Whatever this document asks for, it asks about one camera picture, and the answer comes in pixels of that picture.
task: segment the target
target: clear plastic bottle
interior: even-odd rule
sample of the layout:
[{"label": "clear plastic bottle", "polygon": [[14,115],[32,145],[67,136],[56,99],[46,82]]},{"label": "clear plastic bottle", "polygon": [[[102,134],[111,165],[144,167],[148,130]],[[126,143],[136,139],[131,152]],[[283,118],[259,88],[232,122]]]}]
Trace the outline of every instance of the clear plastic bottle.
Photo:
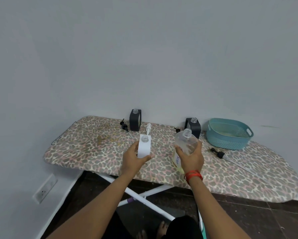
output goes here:
[{"label": "clear plastic bottle", "polygon": [[[178,145],[184,154],[190,155],[197,147],[198,139],[192,135],[191,129],[186,128],[175,135],[175,145]],[[176,153],[175,149],[172,154],[172,162],[176,166],[177,170],[184,174],[181,167],[180,157]]]}]

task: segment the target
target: red thread bracelet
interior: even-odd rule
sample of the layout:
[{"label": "red thread bracelet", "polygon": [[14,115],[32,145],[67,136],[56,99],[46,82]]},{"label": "red thread bracelet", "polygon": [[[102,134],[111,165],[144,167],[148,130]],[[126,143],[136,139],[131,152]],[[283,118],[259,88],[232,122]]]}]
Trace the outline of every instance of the red thread bracelet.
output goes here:
[{"label": "red thread bracelet", "polygon": [[189,184],[189,180],[190,180],[192,177],[195,177],[195,176],[197,176],[197,177],[199,177],[201,180],[203,180],[203,177],[202,177],[202,175],[199,173],[198,170],[191,170],[191,171],[189,171],[188,173],[186,173],[186,174],[184,175],[184,178],[186,179],[188,185],[190,185],[190,184]]}]

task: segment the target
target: electrical outlet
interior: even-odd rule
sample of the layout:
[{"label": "electrical outlet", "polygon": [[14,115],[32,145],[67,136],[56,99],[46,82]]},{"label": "electrical outlet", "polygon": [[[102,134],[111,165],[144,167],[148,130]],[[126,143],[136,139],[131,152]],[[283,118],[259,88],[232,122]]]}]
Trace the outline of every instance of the electrical outlet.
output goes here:
[{"label": "electrical outlet", "polygon": [[40,204],[56,183],[57,179],[55,175],[51,174],[48,177],[48,179],[42,184],[42,186],[36,191],[36,193],[32,196],[32,199],[37,204]]}]

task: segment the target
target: stain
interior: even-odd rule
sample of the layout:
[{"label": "stain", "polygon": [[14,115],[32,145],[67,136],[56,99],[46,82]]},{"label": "stain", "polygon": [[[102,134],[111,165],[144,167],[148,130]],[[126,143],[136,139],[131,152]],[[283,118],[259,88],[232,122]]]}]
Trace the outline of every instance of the stain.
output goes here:
[{"label": "stain", "polygon": [[279,128],[277,126],[264,126],[264,125],[262,127]]}]

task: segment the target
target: person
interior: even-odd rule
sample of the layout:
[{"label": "person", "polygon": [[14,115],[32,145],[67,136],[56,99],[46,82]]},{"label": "person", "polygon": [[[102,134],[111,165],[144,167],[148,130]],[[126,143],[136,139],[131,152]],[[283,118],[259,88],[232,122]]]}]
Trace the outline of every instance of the person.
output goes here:
[{"label": "person", "polygon": [[[123,154],[121,175],[89,204],[51,233],[48,239],[132,238],[115,210],[128,184],[142,165],[151,159],[150,156],[137,158],[138,144],[139,141],[135,142]],[[204,158],[200,141],[191,155],[184,154],[178,146],[175,149],[185,173],[193,170],[201,171]],[[250,239],[247,233],[222,209],[200,177],[193,176],[189,178],[188,183],[205,228],[212,239]],[[196,221],[189,216],[183,216],[175,218],[169,225],[165,222],[159,225],[157,239],[167,238],[202,239],[203,236]],[[137,239],[147,239],[145,231],[139,232]]]}]

